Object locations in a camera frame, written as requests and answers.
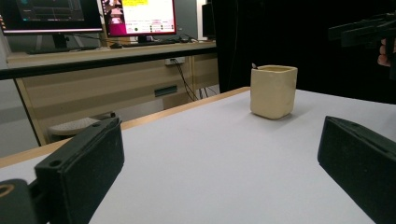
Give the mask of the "white cabinet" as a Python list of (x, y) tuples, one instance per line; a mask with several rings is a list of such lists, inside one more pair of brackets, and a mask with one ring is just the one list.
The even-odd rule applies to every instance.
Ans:
[(37, 146), (15, 81), (0, 77), (0, 158)]

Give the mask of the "dark screen monitor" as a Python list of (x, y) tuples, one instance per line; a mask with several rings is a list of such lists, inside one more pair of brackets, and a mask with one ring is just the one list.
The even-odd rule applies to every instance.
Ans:
[(103, 31), (97, 0), (0, 0), (4, 36), (51, 35), (56, 50), (72, 49), (66, 35)]

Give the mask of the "wooden table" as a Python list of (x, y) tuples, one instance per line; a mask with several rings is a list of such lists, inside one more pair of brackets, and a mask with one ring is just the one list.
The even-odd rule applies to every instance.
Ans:
[[(173, 107), (170, 109), (166, 109), (166, 110), (163, 110), (160, 112), (146, 115), (141, 118), (124, 121), (121, 124), (121, 129), (124, 131), (124, 130), (130, 129), (130, 128), (133, 128), (133, 127), (136, 127), (139, 125), (143, 125), (143, 124), (152, 122), (157, 119), (162, 119), (162, 118), (165, 118), (165, 117), (168, 117), (168, 116), (171, 116), (171, 115), (174, 115), (174, 114), (177, 114), (177, 113), (189, 110), (189, 109), (193, 109), (195, 107), (214, 103), (216, 101), (219, 101), (219, 100), (222, 100), (225, 98), (229, 98), (236, 94), (240, 94), (240, 93), (243, 93), (246, 91), (250, 91), (250, 87), (243, 87), (243, 88), (239, 88), (236, 90), (227, 91), (227, 92), (215, 95), (215, 96), (207, 97), (202, 100), (198, 100), (198, 101), (191, 102), (191, 103), (184, 104), (184, 105), (179, 105), (179, 106), (176, 106), (176, 107)], [(31, 159), (49, 155), (50, 153), (53, 153), (54, 151), (59, 149), (61, 146), (66, 144), (68, 141), (70, 141), (70, 138), (45, 145), (43, 147), (36, 147), (33, 149), (23, 151), (21, 153), (16, 153), (16, 154), (13, 154), (10, 156), (0, 158), (0, 168), (8, 167), (10, 165), (14, 165), (14, 164), (17, 164), (20, 162), (29, 161)]]

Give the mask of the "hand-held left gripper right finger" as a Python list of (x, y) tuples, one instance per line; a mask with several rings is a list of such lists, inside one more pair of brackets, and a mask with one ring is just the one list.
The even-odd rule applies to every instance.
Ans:
[(396, 142), (328, 116), (318, 163), (375, 224), (396, 224)]

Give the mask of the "black monitor seen edge-on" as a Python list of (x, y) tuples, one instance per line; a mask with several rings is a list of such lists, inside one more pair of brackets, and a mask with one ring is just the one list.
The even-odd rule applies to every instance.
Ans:
[(203, 37), (206, 37), (207, 39), (216, 38), (213, 8), (211, 3), (202, 5), (202, 32)]

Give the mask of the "bright screen monitor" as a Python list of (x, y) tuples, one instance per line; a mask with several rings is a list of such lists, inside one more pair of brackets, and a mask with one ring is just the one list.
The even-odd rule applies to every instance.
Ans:
[(174, 0), (101, 0), (107, 37), (136, 37), (148, 42), (155, 35), (175, 35)]

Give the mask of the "cream square cup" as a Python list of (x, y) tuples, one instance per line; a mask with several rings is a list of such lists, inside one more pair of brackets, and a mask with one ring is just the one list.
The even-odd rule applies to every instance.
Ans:
[(298, 69), (263, 65), (251, 70), (250, 110), (266, 119), (281, 119), (294, 107)]

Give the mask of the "black curtain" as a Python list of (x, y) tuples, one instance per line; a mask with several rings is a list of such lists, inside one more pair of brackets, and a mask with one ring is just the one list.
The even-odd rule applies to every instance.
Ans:
[(378, 49), (343, 48), (328, 29), (396, 9), (396, 0), (212, 0), (222, 92), (250, 84), (253, 65), (298, 68), (297, 88), (396, 104)]

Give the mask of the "white table board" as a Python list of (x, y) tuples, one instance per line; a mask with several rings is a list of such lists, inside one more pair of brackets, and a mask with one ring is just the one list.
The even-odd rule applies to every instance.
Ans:
[[(328, 116), (396, 141), (396, 105), (310, 91), (281, 119), (249, 105), (246, 91), (121, 130), (123, 167), (88, 224), (374, 224), (318, 147)], [(0, 224), (44, 223), (35, 166), (47, 157), (0, 168)]]

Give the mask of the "light wooden desk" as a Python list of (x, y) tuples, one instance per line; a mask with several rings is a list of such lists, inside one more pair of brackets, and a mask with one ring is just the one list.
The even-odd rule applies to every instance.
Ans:
[[(186, 57), (165, 65), (164, 60)], [(39, 145), (47, 129), (145, 102), (166, 107), (196, 98), (219, 83), (216, 44), (184, 43), (28, 55), (13, 53), (0, 77), (13, 79)]]

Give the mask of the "black keyboard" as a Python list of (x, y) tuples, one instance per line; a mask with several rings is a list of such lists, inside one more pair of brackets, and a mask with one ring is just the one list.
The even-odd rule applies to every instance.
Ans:
[(71, 51), (92, 50), (92, 49), (97, 49), (97, 47), (73, 47), (73, 48), (59, 48), (59, 49), (31, 49), (31, 50), (26, 51), (26, 53), (34, 55), (34, 54), (71, 52)]

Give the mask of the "grey footrest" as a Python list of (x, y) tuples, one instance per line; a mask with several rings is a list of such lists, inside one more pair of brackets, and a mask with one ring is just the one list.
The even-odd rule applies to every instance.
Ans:
[(83, 131), (85, 128), (100, 120), (115, 118), (116, 116), (117, 114), (115, 112), (110, 112), (50, 126), (47, 129), (47, 144), (73, 137), (77, 133)]

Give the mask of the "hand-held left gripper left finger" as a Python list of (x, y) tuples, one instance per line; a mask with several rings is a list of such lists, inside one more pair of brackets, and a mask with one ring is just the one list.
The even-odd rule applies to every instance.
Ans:
[(94, 123), (35, 166), (39, 220), (88, 224), (124, 164), (120, 119)]

